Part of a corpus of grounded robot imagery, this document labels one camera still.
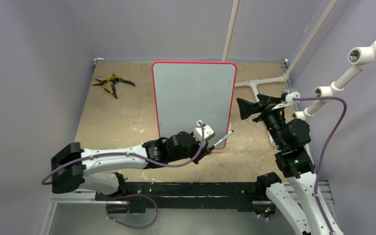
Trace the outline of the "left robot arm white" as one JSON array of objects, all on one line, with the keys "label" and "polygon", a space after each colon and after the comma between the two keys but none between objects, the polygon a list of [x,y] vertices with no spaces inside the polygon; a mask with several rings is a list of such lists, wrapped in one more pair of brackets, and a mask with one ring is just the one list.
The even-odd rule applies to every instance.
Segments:
[{"label": "left robot arm white", "polygon": [[126,195],[124,177],[118,169],[154,169],[160,167],[182,167],[199,160],[211,152],[208,141],[215,136],[209,128],[196,128],[193,132],[179,132],[170,138],[159,138],[125,149],[95,150],[81,148],[72,142],[51,158],[51,172],[42,181],[51,185],[55,194],[77,189],[98,191],[121,200]]}]

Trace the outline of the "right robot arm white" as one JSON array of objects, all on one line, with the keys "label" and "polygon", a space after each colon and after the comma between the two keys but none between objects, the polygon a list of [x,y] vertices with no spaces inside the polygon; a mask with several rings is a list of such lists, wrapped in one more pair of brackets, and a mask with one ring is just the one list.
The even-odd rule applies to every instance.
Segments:
[{"label": "right robot arm white", "polygon": [[315,166],[305,146],[311,141],[309,124],[299,118],[286,122],[283,110],[300,101],[337,100],[343,104],[343,112],[328,136],[321,154],[347,111],[346,102],[338,97],[305,97],[298,92],[285,92],[281,97],[259,94],[258,102],[237,98],[240,118],[246,120],[253,114],[253,122],[262,121],[272,137],[278,153],[275,160],[278,169],[294,189],[293,199],[285,185],[274,172],[257,177],[255,192],[261,199],[269,199],[276,206],[275,215],[282,214],[297,235],[341,235],[343,231],[333,218],[319,187],[320,166]]}]

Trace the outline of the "white whiteboard marker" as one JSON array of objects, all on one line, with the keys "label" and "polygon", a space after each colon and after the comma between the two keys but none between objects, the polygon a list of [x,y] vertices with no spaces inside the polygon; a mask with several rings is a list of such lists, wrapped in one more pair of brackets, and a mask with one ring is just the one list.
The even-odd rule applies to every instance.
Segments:
[{"label": "white whiteboard marker", "polygon": [[230,135],[232,135],[234,130],[229,131],[225,134],[219,141],[217,141],[214,145],[208,148],[209,151],[213,151],[220,143],[224,142]]}]

